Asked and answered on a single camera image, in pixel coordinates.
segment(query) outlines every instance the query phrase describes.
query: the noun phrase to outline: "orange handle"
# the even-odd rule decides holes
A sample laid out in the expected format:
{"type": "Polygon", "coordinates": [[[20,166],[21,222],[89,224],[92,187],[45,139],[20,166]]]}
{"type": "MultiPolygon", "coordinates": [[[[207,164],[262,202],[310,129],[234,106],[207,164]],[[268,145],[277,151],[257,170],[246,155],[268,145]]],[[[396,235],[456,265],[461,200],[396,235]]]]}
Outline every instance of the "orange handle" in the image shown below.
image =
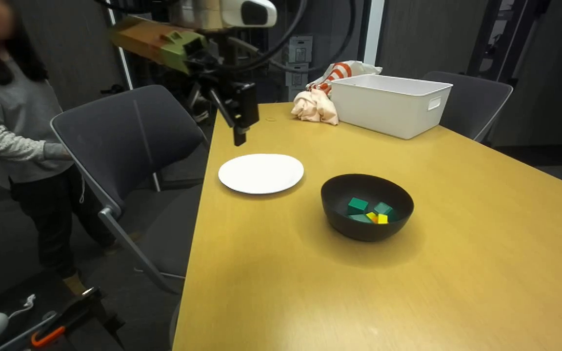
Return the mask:
{"type": "Polygon", "coordinates": [[[64,334],[64,331],[66,331],[66,328],[60,327],[58,329],[55,329],[55,331],[52,331],[51,334],[45,336],[44,338],[41,338],[41,340],[36,340],[36,335],[38,335],[38,333],[34,333],[34,335],[32,335],[32,345],[37,348],[45,347],[53,340],[56,340],[56,338],[58,338],[60,335],[64,334]]]}

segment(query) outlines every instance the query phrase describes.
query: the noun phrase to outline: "black bowl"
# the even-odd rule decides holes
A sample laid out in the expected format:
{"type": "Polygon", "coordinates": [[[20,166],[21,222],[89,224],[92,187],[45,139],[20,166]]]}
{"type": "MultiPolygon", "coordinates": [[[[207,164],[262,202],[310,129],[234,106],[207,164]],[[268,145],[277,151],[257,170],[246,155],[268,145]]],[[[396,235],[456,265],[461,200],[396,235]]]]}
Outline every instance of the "black bowl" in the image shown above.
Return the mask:
{"type": "Polygon", "coordinates": [[[366,174],[344,174],[327,180],[321,189],[322,207],[328,222],[343,235],[361,241],[378,241],[396,234],[413,213],[413,199],[396,184],[366,174]],[[346,215],[350,199],[368,202],[371,212],[379,202],[395,211],[389,224],[357,222],[346,215]]]}

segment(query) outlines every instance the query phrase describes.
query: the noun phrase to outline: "chair backrest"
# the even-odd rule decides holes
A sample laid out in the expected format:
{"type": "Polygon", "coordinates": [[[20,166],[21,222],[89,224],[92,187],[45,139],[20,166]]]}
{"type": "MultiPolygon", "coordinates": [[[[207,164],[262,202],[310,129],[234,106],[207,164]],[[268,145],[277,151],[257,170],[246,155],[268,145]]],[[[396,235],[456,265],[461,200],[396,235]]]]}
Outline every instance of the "chair backrest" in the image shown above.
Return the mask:
{"type": "Polygon", "coordinates": [[[453,84],[440,125],[479,142],[513,92],[507,84],[461,74],[430,72],[422,79],[453,84]]]}
{"type": "Polygon", "coordinates": [[[53,118],[51,126],[116,218],[127,194],[152,173],[189,156],[205,138],[162,86],[76,107],[53,118]]]}

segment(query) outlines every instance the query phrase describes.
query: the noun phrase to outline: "yellow block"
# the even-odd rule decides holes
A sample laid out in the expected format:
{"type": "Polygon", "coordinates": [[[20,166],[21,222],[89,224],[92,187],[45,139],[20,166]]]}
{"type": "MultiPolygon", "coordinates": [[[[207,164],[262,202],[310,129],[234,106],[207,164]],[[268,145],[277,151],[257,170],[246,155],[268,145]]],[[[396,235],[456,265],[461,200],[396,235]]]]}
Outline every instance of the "yellow block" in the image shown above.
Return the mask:
{"type": "Polygon", "coordinates": [[[368,216],[368,218],[372,221],[372,222],[377,222],[377,214],[376,213],[368,213],[366,214],[366,216],[368,216]]]}
{"type": "Polygon", "coordinates": [[[377,224],[388,224],[387,215],[386,214],[379,214],[377,217],[377,224]]]}

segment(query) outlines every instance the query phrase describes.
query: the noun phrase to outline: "person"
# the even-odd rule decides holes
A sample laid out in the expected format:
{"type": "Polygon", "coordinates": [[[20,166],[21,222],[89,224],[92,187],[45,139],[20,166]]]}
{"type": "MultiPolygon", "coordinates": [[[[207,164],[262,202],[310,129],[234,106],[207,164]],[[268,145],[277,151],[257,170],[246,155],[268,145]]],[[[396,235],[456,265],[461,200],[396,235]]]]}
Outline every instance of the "person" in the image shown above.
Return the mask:
{"type": "Polygon", "coordinates": [[[32,218],[40,264],[79,295],[85,288],[69,243],[72,214],[105,253],[118,244],[98,217],[99,200],[51,130],[62,109],[48,78],[18,12],[0,0],[0,185],[32,218]]]}

